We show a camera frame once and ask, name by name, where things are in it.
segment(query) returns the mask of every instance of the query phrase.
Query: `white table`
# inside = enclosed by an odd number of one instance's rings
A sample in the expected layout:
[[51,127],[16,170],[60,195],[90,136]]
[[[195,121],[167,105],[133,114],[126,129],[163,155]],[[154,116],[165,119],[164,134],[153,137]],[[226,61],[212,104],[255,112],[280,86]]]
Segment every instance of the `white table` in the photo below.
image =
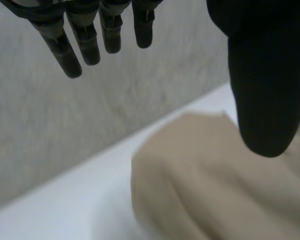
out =
[[225,84],[0,209],[0,240],[160,239],[134,219],[131,157],[149,135],[188,111],[223,111],[237,122]]

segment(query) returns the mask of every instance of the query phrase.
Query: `robotic hand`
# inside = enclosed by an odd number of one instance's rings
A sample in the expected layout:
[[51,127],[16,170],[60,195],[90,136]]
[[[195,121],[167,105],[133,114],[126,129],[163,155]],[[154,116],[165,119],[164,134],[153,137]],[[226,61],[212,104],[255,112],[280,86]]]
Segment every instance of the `robotic hand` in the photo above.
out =
[[[99,10],[108,53],[121,48],[120,14],[132,1],[137,44],[152,42],[154,10],[162,0],[0,0],[40,32],[70,78],[81,66],[63,29],[63,15],[84,61],[100,61],[93,20]],[[228,67],[244,143],[273,158],[293,140],[300,123],[300,0],[206,0],[212,21],[228,37]]]
[[152,43],[155,8],[163,0],[0,0],[11,12],[30,21],[39,31],[69,78],[82,74],[80,63],[64,31],[64,12],[87,65],[100,62],[94,19],[99,11],[105,49],[115,54],[121,49],[122,12],[132,2],[137,45]]

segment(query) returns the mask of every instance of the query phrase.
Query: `beige cloth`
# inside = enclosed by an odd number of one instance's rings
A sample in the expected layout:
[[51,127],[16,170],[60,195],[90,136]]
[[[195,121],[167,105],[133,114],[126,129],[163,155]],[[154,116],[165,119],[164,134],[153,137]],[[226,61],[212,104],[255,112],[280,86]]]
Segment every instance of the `beige cloth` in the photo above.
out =
[[265,158],[227,116],[183,115],[132,159],[131,195],[168,240],[300,240],[300,131]]

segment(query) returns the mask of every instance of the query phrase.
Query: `black finger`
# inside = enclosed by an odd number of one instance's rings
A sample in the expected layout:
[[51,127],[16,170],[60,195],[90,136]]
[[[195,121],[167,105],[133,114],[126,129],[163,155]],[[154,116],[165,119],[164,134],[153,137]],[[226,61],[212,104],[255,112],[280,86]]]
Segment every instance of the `black finger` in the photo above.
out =
[[151,46],[155,8],[162,0],[132,0],[136,43],[141,49]]
[[121,14],[131,0],[101,0],[99,16],[105,50],[115,54],[121,49]]
[[229,39],[228,60],[243,141],[262,156],[281,155],[300,123],[300,18]]
[[66,16],[87,65],[96,65],[100,62],[97,32],[94,26],[99,2],[100,0],[66,2]]
[[40,32],[64,73],[72,79],[80,77],[82,69],[63,28],[63,17],[44,23],[31,23]]

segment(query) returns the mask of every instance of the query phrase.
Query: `rubber fingertip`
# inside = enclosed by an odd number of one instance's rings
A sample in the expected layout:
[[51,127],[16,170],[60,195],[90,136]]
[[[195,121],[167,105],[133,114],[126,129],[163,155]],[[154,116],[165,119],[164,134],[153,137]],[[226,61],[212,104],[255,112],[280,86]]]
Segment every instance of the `rubber fingertip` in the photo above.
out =
[[134,32],[136,44],[141,49],[146,49],[151,46],[153,41],[153,30],[151,23],[134,23]]

